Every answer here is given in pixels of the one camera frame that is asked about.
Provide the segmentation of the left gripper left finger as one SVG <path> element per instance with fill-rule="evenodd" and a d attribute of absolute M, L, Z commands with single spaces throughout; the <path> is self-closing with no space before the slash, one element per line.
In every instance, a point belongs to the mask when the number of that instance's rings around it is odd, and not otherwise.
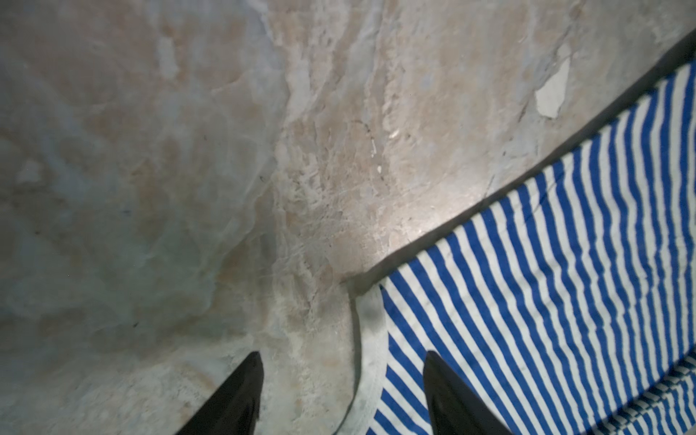
<path fill-rule="evenodd" d="M 254 434 L 264 377 L 261 354 L 250 353 L 176 434 Z"/>

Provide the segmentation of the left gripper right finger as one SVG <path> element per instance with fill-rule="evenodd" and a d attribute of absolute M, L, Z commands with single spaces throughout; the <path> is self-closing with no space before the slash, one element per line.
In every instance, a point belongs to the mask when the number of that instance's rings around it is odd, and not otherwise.
<path fill-rule="evenodd" d="M 423 382 L 433 434 L 511 434 L 435 351 L 426 353 Z"/>

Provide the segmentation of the navy white striped tank top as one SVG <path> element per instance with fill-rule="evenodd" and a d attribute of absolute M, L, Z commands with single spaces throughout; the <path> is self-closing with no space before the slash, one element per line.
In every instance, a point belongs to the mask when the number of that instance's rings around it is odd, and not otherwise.
<path fill-rule="evenodd" d="M 516 434 L 695 425 L 695 65 L 356 304 L 342 434 L 429 434 L 435 352 Z"/>

